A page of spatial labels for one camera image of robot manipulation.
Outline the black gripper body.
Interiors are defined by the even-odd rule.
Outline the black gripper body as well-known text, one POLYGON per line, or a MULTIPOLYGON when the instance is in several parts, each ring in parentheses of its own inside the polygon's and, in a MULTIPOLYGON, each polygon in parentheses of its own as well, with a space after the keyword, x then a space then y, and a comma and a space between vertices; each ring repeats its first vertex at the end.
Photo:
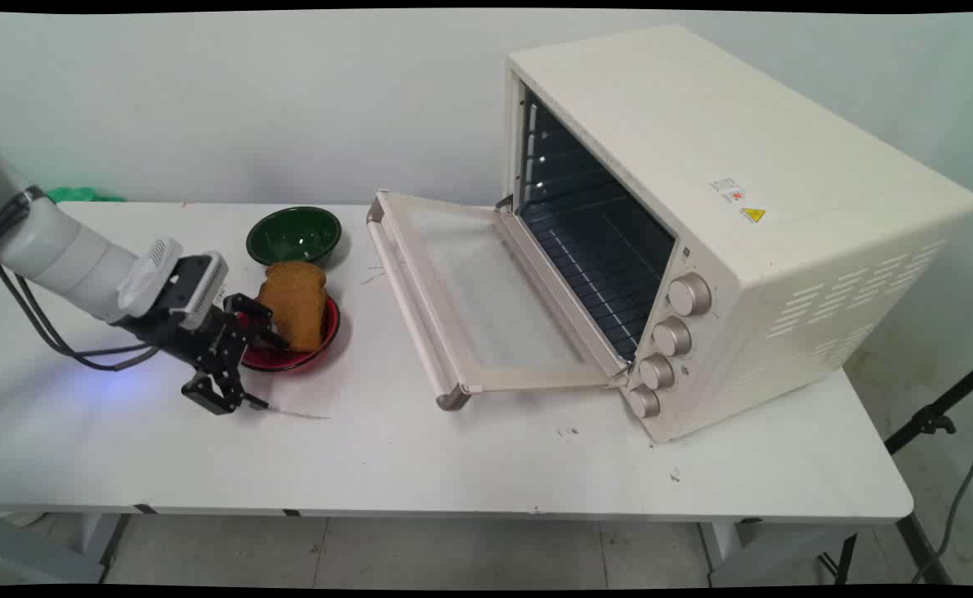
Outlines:
POLYGON ((247 347, 236 317, 216 304, 227 275, 223 257, 180 257, 156 270, 157 294, 144 314, 125 315, 125 329, 138 340, 193 365, 239 364, 247 347))

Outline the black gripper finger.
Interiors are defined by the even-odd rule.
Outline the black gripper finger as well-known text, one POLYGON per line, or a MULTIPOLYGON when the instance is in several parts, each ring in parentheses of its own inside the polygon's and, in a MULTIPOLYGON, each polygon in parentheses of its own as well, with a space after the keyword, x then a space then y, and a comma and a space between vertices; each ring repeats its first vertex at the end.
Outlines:
POLYGON ((228 295, 223 299, 223 310, 235 316, 237 321, 239 317, 243 318, 241 326, 245 333, 241 333, 241 336, 247 337, 247 344, 275 350, 290 347, 289 341, 275 330, 273 311, 258 300, 244 294, 228 295))
POLYGON ((180 393, 206 411, 225 415, 235 413, 244 405, 252 411, 267 411, 271 408, 270 402, 245 389, 241 364, 192 367, 192 378, 183 383, 180 393))

